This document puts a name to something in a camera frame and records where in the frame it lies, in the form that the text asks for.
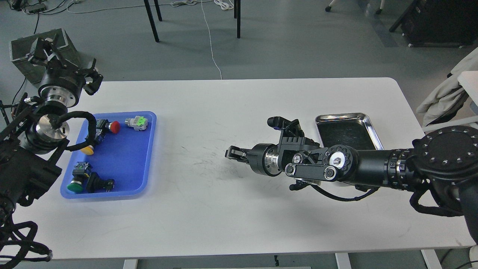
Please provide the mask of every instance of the silver cylinder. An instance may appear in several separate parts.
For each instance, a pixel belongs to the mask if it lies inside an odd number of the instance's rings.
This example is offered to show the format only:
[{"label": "silver cylinder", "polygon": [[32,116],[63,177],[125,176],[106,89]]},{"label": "silver cylinder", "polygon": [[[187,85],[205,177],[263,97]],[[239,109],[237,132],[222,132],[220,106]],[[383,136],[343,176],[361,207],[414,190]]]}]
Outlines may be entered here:
[{"label": "silver cylinder", "polygon": [[264,166],[266,170],[273,174],[280,174],[279,170],[279,153],[277,152],[277,146],[270,148],[264,155]]},{"label": "silver cylinder", "polygon": [[58,142],[65,139],[70,133],[70,126],[64,122],[58,129],[54,129],[50,123],[51,116],[44,115],[38,121],[35,131],[46,142]]},{"label": "silver cylinder", "polygon": [[48,86],[43,89],[42,92],[43,91],[47,91],[47,101],[60,102],[67,108],[74,106],[76,103],[76,97],[65,88],[59,86]]}]

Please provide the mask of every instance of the table leg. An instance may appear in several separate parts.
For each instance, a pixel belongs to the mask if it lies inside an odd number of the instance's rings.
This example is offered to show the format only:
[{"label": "table leg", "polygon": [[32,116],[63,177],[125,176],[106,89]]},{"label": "table leg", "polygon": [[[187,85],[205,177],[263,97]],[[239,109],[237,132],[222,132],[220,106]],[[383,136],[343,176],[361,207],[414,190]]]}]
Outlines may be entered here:
[{"label": "table leg", "polygon": [[237,20],[238,20],[238,38],[240,38],[240,0],[235,0],[237,5]]},{"label": "table leg", "polygon": [[442,265],[433,249],[422,249],[423,259],[428,269],[442,269]]},{"label": "table leg", "polygon": [[154,19],[152,18],[151,7],[149,6],[148,0],[144,0],[144,7],[146,8],[146,13],[148,13],[148,19],[150,20],[154,40],[159,43],[158,32],[156,31],[156,25],[154,24]]},{"label": "table leg", "polygon": [[154,0],[154,7],[156,8],[156,13],[158,14],[158,20],[162,22],[163,17],[161,16],[161,10],[159,10],[158,0]]},{"label": "table leg", "polygon": [[337,269],[352,269],[348,253],[335,253],[335,260],[337,261]]},{"label": "table leg", "polygon": [[124,260],[123,269],[136,269],[138,266],[137,259],[126,259]]}]

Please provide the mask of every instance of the white cable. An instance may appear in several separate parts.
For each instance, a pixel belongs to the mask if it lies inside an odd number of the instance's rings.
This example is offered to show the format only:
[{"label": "white cable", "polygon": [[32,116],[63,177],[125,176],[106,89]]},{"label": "white cable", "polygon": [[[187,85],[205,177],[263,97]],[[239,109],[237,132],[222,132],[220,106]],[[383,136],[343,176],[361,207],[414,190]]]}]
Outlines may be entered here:
[{"label": "white cable", "polygon": [[173,1],[170,3],[170,5],[172,7],[179,7],[179,6],[184,6],[184,5],[188,5],[188,6],[194,6],[198,3],[197,0],[183,0],[183,1]]},{"label": "white cable", "polygon": [[211,30],[209,29],[209,24],[207,23],[207,20],[206,20],[206,13],[204,13],[203,0],[201,0],[201,9],[203,10],[204,21],[206,22],[207,31],[209,32],[209,45],[211,45],[212,61],[214,62],[214,65],[217,67],[217,69],[219,70],[219,75],[221,76],[221,80],[222,80],[222,72],[221,72],[221,69],[217,66],[216,61],[214,60],[214,54],[212,53]]},{"label": "white cable", "polygon": [[234,4],[231,2],[231,0],[229,0],[229,3],[224,3],[222,0],[214,0],[214,3],[218,6],[221,7],[222,10],[226,11],[226,10],[231,10],[234,8]]}]

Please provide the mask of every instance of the metal crate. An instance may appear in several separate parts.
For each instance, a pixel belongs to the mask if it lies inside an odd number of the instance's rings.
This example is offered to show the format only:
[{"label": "metal crate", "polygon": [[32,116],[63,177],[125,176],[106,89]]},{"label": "metal crate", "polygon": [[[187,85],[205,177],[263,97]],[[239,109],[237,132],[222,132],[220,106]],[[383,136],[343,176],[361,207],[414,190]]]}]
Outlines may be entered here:
[{"label": "metal crate", "polygon": [[19,38],[17,40],[10,41],[10,61],[20,70],[20,72],[27,78],[32,84],[42,81],[43,74],[45,73],[45,67],[33,66],[28,62],[27,54],[30,52],[32,43],[41,37],[53,39],[55,35],[58,35],[58,51],[68,61],[75,65],[80,65],[80,56],[73,46],[70,38],[63,29],[54,29],[48,32],[34,34],[31,36]]}]

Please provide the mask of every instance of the electrical component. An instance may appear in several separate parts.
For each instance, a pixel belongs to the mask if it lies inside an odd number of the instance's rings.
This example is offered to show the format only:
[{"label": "electrical component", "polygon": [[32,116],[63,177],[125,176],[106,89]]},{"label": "electrical component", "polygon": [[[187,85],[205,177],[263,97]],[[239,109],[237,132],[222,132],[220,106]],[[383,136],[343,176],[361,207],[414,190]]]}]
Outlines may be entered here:
[{"label": "electrical component", "polygon": [[80,149],[80,151],[86,155],[93,155],[95,147],[105,140],[106,133],[117,134],[120,132],[120,128],[121,125],[118,121],[109,122],[104,119],[96,120],[96,133],[93,144]]},{"label": "electrical component", "polygon": [[143,116],[136,116],[133,119],[126,119],[124,124],[128,127],[134,128],[135,131],[144,131],[148,127],[148,119]]},{"label": "electrical component", "polygon": [[103,180],[98,173],[92,171],[92,168],[88,162],[77,162],[72,172],[73,179],[66,188],[75,193],[81,193],[83,188],[89,193],[94,193],[97,190],[108,192],[115,187],[114,179]]},{"label": "electrical component", "polygon": [[30,7],[26,7],[26,12],[29,14],[35,14],[46,10],[45,4],[37,4]]}]

